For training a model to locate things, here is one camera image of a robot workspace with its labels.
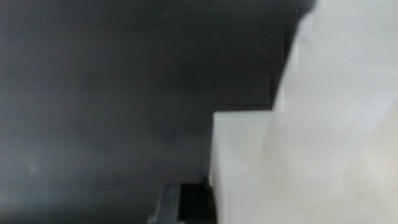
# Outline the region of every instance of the black object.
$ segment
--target black object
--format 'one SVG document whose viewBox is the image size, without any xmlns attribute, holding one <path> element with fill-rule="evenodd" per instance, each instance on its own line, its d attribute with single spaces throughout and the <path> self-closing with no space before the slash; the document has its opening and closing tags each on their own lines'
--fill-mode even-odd
<svg viewBox="0 0 398 224">
<path fill-rule="evenodd" d="M 214 217 L 207 180 L 197 184 L 165 184 L 147 224 L 214 224 Z"/>
</svg>

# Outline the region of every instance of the white object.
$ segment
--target white object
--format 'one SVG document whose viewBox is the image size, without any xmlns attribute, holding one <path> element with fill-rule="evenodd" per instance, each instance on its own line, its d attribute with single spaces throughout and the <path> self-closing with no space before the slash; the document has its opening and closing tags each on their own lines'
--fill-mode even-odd
<svg viewBox="0 0 398 224">
<path fill-rule="evenodd" d="M 214 114 L 220 224 L 398 223 L 398 1 L 319 0 L 275 110 Z"/>
</svg>

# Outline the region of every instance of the gray wall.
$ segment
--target gray wall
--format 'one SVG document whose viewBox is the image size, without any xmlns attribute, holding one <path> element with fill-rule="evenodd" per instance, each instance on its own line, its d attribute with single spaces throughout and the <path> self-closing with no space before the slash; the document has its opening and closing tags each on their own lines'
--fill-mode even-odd
<svg viewBox="0 0 398 224">
<path fill-rule="evenodd" d="M 305 8 L 0 2 L 1 223 L 143 223 L 159 184 L 206 176 L 213 111 L 270 109 Z"/>
</svg>

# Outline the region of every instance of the dark gray background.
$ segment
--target dark gray background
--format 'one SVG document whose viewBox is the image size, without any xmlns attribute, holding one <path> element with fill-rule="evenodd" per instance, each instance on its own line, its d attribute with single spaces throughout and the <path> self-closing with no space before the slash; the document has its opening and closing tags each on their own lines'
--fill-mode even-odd
<svg viewBox="0 0 398 224">
<path fill-rule="evenodd" d="M 305 0 L 0 1 L 0 222 L 143 223 L 270 109 Z"/>
</svg>

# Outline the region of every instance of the white surface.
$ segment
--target white surface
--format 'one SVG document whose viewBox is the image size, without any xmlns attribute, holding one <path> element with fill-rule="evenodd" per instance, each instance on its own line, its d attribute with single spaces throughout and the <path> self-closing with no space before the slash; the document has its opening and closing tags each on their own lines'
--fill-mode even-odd
<svg viewBox="0 0 398 224">
<path fill-rule="evenodd" d="M 214 114 L 211 185 L 220 224 L 398 223 L 396 112 L 398 109 L 344 169 L 339 187 L 316 197 L 278 191 L 271 178 L 257 172 L 264 165 L 257 152 L 271 113 Z M 284 176 L 277 178 L 278 186 L 291 184 Z"/>
<path fill-rule="evenodd" d="M 396 0 L 317 1 L 275 110 L 214 115 L 220 224 L 398 223 L 396 11 Z"/>
</svg>

